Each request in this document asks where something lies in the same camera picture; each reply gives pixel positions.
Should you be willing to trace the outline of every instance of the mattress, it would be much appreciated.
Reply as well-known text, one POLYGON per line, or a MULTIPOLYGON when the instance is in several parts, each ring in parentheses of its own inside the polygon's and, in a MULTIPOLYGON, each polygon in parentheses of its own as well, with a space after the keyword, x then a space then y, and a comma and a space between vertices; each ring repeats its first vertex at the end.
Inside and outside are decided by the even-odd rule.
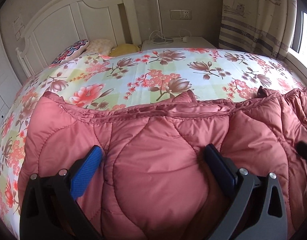
POLYGON ((0 217, 19 238, 18 176, 31 114, 45 91, 70 104, 115 111, 192 90, 198 100, 244 101, 260 86, 286 93, 303 88, 284 62, 219 49, 157 49, 116 58, 82 54, 28 79, 0 130, 0 217))

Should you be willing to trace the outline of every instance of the beige pillow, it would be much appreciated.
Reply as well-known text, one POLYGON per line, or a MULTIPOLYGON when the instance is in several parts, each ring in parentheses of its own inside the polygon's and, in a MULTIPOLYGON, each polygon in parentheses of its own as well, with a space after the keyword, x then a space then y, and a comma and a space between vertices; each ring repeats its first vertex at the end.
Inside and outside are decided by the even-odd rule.
POLYGON ((111 49, 114 47, 114 43, 106 39, 98 39, 92 41, 87 47, 87 53, 99 53, 101 55, 108 56, 111 49))

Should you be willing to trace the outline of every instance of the lamp base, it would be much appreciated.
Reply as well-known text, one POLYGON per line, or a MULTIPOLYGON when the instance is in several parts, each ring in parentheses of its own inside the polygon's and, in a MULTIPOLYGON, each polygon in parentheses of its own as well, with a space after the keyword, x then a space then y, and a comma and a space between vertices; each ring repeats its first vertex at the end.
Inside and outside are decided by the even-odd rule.
POLYGON ((156 44, 169 44, 169 43, 173 43, 173 38, 155 38, 153 40, 153 43, 156 44))

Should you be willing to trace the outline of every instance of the pink puffer jacket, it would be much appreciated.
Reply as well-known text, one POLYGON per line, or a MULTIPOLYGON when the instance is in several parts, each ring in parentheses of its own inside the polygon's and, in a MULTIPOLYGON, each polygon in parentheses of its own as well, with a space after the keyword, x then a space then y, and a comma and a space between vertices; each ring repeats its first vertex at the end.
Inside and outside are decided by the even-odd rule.
POLYGON ((31 174, 53 176, 99 145, 103 161, 78 203, 107 240, 202 239, 229 204, 201 156, 213 143, 237 167, 277 174, 291 236, 307 215, 307 164, 294 148, 307 143, 307 91, 260 92, 234 104, 188 91, 115 112, 46 92, 28 128, 20 202, 31 174))

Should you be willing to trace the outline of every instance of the white nightstand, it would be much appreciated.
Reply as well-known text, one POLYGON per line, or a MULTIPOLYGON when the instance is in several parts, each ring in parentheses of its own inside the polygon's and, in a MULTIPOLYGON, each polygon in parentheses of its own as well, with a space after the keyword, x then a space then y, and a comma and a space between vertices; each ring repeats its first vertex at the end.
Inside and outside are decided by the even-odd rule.
POLYGON ((163 48, 208 48, 216 49, 214 45, 206 41, 203 37, 188 37, 188 42, 183 42, 181 39, 176 39, 169 44, 155 44, 144 41, 142 43, 141 51, 148 49, 163 49, 163 48))

